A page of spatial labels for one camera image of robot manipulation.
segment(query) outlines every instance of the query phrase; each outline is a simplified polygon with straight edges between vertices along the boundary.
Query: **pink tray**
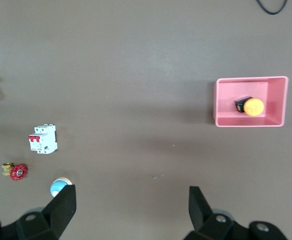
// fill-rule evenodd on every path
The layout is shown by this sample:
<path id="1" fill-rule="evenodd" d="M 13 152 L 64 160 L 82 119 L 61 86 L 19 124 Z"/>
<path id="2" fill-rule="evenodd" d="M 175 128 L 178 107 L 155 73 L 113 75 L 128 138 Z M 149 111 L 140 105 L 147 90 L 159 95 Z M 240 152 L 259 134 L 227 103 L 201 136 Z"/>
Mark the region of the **pink tray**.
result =
<path id="1" fill-rule="evenodd" d="M 281 127 L 285 123 L 286 76 L 220 78 L 215 83 L 214 118 L 218 127 Z M 250 96 L 265 104 L 259 116 L 240 113 L 235 100 Z"/>

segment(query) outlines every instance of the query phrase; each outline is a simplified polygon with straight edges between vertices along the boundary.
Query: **brass valve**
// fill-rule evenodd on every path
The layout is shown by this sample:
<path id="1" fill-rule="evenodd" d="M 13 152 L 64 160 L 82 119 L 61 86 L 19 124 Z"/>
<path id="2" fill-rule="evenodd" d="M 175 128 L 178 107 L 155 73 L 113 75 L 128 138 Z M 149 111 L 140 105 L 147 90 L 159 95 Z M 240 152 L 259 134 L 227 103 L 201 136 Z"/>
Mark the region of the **brass valve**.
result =
<path id="1" fill-rule="evenodd" d="M 4 176 L 9 176 L 10 175 L 10 171 L 14 167 L 14 164 L 12 164 L 12 162 L 6 162 L 6 163 L 2 164 L 1 167 L 3 168 L 2 174 Z"/>

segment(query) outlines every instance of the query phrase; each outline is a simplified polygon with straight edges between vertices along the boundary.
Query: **yellow button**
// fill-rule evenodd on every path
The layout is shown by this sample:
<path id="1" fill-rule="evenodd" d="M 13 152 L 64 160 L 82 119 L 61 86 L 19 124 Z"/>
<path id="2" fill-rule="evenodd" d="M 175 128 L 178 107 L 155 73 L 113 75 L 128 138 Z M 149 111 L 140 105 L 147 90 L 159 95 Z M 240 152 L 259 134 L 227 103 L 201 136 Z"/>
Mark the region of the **yellow button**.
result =
<path id="1" fill-rule="evenodd" d="M 244 104 L 245 113 L 252 117 L 260 115 L 264 108 L 264 103 L 258 98 L 251 98 Z"/>

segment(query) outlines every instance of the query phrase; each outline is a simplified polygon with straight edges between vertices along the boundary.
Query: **red valve handle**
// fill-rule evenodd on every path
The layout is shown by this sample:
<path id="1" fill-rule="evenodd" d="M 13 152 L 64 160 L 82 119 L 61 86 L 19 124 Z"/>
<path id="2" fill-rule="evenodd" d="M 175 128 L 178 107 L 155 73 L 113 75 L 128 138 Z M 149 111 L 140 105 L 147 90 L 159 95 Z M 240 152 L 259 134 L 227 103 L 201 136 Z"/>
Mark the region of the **red valve handle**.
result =
<path id="1" fill-rule="evenodd" d="M 27 170 L 28 168 L 25 164 L 18 164 L 10 171 L 10 178 L 14 181 L 21 180 L 27 174 Z"/>

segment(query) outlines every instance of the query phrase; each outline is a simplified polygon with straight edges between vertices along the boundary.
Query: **white object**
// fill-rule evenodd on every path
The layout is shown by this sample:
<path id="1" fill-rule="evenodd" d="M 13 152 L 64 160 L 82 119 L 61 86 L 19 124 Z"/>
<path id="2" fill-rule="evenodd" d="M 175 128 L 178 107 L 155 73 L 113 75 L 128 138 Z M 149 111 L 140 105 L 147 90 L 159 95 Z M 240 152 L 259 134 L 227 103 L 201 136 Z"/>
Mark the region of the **white object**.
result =
<path id="1" fill-rule="evenodd" d="M 30 149 L 38 154 L 50 154 L 57 149 L 56 126 L 44 124 L 35 127 L 35 133 L 28 136 Z"/>

